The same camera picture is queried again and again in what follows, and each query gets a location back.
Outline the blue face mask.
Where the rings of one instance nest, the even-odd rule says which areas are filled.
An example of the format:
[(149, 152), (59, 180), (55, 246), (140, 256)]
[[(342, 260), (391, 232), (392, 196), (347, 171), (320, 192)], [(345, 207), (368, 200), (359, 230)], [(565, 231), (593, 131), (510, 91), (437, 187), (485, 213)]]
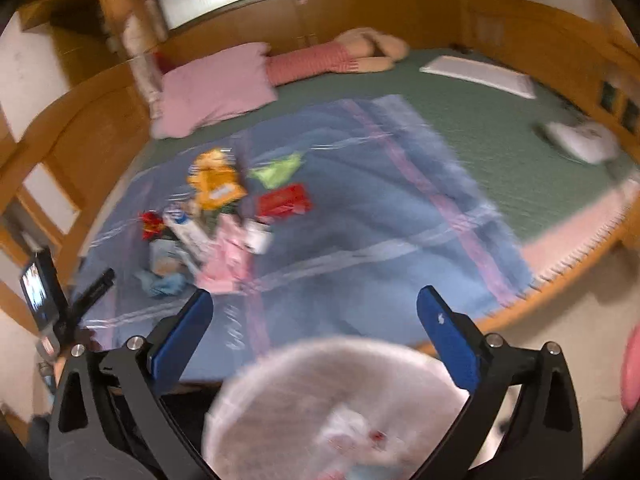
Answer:
[(148, 270), (141, 270), (136, 274), (136, 278), (145, 295), (150, 298), (179, 296), (189, 285), (186, 277), (180, 272), (160, 276)]

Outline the white blue medicine box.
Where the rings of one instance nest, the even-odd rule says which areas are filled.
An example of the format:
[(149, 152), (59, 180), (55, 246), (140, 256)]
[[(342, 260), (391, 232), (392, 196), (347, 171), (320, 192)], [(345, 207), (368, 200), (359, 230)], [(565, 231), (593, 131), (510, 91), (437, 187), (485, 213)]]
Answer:
[(178, 237), (198, 263), (207, 260), (210, 238), (204, 229), (180, 206), (170, 205), (163, 210), (163, 222)]

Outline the white plastic trash basket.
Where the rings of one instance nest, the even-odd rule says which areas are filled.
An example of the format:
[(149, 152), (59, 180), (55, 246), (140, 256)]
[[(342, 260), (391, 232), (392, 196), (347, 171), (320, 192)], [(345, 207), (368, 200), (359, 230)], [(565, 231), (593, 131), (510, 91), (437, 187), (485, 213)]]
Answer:
[(201, 452), (221, 479), (408, 479), (467, 398), (419, 351), (309, 339), (224, 382), (205, 415)]

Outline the red small wrapper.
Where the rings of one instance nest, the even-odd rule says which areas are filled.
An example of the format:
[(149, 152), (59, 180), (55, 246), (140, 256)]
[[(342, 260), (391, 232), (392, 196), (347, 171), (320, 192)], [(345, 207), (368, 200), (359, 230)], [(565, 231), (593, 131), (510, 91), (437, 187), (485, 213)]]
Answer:
[(162, 216), (156, 211), (145, 211), (140, 214), (142, 224), (142, 240), (154, 240), (162, 235), (165, 229), (165, 223)]

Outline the orange snack bag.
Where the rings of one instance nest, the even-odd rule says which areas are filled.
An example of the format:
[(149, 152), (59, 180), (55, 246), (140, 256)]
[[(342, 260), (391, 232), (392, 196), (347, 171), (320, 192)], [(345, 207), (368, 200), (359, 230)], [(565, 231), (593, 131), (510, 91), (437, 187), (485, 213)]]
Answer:
[(186, 182), (194, 189), (199, 210), (218, 210), (246, 196), (227, 154), (219, 148), (198, 155), (188, 170)]

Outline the blue plaid blanket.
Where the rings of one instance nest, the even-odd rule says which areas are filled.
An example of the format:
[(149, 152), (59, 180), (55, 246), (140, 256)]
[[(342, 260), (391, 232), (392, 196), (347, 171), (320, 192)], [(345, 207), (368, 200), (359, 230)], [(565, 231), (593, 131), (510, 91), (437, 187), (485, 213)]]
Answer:
[(304, 155), (291, 183), (312, 209), (270, 218), (241, 292), (212, 296), (214, 316), (184, 378), (216, 380), (268, 351), (354, 335), (415, 346), (431, 285), (484, 318), (514, 304), (533, 275), (498, 208), (440, 135), (400, 96), (344, 99), (261, 122), (217, 142), (240, 170), (242, 226), (267, 190), (250, 168)]

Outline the red flat packet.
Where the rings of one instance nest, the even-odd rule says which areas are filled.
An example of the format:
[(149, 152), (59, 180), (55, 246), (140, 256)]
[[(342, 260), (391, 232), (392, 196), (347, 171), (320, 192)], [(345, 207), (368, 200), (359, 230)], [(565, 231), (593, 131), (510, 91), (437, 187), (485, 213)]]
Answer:
[(256, 216), (284, 219), (311, 211), (312, 203), (303, 183), (291, 183), (258, 197)]

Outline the green crumpled paper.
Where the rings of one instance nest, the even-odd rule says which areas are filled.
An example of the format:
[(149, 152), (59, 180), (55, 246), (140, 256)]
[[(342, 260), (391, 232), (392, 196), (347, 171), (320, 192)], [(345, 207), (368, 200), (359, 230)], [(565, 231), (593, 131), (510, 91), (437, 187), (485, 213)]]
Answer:
[(262, 166), (250, 168), (248, 175), (257, 179), (267, 190), (275, 190), (285, 185), (286, 182), (303, 165), (304, 155), (299, 152), (286, 155), (281, 158), (270, 160)]

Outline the green bed mattress cover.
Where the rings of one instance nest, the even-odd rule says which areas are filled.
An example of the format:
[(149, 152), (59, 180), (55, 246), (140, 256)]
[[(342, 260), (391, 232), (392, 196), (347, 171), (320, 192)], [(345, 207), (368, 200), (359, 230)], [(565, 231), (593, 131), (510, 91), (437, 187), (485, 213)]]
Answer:
[(578, 114), (560, 96), (537, 84), (535, 99), (444, 76), (421, 66), (439, 50), (414, 50), (392, 70), (376, 74), (326, 74), (279, 88), (278, 99), (260, 110), (204, 127), (183, 139), (150, 142), (144, 169), (189, 148), (230, 136), (258, 122), (306, 106), (340, 99), (398, 94), (457, 154), (523, 242), (590, 206), (610, 216), (631, 206), (636, 167), (626, 154), (603, 166), (574, 162), (542, 140), (547, 122), (574, 122)]

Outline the pink pillow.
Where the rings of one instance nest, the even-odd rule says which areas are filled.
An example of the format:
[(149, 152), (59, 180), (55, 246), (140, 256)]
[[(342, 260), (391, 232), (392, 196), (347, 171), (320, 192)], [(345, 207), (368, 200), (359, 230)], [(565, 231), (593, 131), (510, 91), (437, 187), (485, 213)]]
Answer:
[(151, 136), (183, 139), (203, 126), (258, 110), (277, 98), (266, 62), (270, 47), (250, 42), (181, 65), (165, 74)]

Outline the white flat board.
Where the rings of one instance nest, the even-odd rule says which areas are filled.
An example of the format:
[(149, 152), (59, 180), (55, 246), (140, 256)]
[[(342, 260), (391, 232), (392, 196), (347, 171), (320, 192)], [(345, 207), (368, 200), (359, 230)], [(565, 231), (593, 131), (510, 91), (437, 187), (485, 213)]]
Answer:
[(494, 64), (441, 55), (421, 66), (420, 72), (482, 84), (523, 99), (536, 99), (532, 78)]

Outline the striped plush doll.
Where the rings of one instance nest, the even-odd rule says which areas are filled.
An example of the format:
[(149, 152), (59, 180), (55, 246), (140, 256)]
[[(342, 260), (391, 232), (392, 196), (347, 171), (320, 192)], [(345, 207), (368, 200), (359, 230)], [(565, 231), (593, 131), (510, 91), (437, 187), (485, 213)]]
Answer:
[(370, 27), (349, 29), (332, 41), (270, 56), (266, 72), (275, 87), (311, 77), (391, 70), (410, 52), (408, 44)]

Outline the wooden bed frame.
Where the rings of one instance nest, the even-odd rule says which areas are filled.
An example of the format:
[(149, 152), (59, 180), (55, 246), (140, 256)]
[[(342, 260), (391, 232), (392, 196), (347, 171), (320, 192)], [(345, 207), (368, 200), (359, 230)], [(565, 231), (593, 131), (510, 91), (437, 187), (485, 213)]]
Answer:
[(565, 292), (617, 245), (633, 248), (638, 241), (639, 199), (636, 198), (623, 217), (616, 221), (611, 229), (605, 231), (600, 240), (583, 252), (576, 261), (553, 274), (552, 278), (544, 278), (528, 295), (511, 307), (503, 308), (497, 314), (480, 320), (477, 323), (478, 328), (482, 333), (498, 332), (520, 322), (544, 307), (561, 292)]

